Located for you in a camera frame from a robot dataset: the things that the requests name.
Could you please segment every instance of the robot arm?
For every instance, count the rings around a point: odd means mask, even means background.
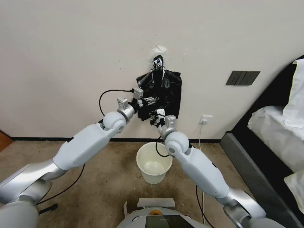
[[[142,95],[143,90],[134,89],[131,103],[125,98],[118,98],[117,112],[107,113],[103,120],[87,126],[63,143],[54,158],[28,164],[1,182],[0,203],[7,204],[24,199],[38,203],[50,190],[50,180],[86,163],[103,149],[114,135],[124,130],[142,105]]]
[[[185,134],[176,131],[175,120],[175,116],[166,116],[164,125],[158,125],[168,153],[181,163],[183,171],[199,189],[224,205],[224,212],[234,225],[238,228],[283,228],[266,218],[265,211],[246,192],[229,187],[220,170],[207,156],[191,146]]]

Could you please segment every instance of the white wall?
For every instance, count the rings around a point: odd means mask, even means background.
[[[99,95],[131,89],[162,44],[181,72],[178,130],[220,139],[273,77],[304,54],[303,1],[0,2],[0,129],[15,137],[71,137],[102,117]],[[249,87],[225,86],[232,70],[256,70]],[[105,112],[117,109],[113,92]],[[156,138],[135,117],[117,137]]]

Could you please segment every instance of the gray switch panel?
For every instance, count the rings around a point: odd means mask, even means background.
[[[238,78],[241,76],[242,71],[232,71],[226,85],[235,85]]]
[[[244,78],[242,79],[240,85],[241,86],[249,86],[252,85],[253,81],[257,78],[260,71],[247,71]]]
[[[232,71],[226,85],[249,86],[257,78],[260,71]]]

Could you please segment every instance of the orange button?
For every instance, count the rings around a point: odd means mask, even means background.
[[[162,215],[162,212],[160,210],[152,210],[149,215]]]

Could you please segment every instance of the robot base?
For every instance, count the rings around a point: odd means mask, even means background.
[[[133,211],[118,225],[117,228],[159,228],[159,227],[183,227],[183,228],[209,228],[189,216],[182,215],[178,211],[163,208],[149,207]]]

